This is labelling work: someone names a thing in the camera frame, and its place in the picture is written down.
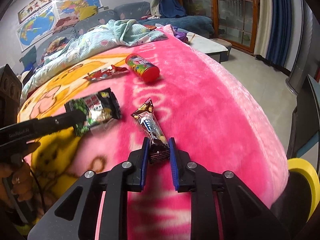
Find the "left hand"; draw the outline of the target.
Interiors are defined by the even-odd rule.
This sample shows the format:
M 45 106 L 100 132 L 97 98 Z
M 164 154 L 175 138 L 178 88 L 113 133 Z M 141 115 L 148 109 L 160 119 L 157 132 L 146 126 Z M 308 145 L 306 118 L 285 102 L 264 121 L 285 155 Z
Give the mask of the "left hand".
M 33 176 L 31 175 L 30 165 L 23 163 L 23 165 L 16 169 L 9 164 L 1 163 L 1 201 L 7 206 L 13 207 L 13 204 L 3 185 L 3 178 L 12 177 L 12 194 L 18 196 L 18 201 L 22 202 L 30 200 L 33 197 Z

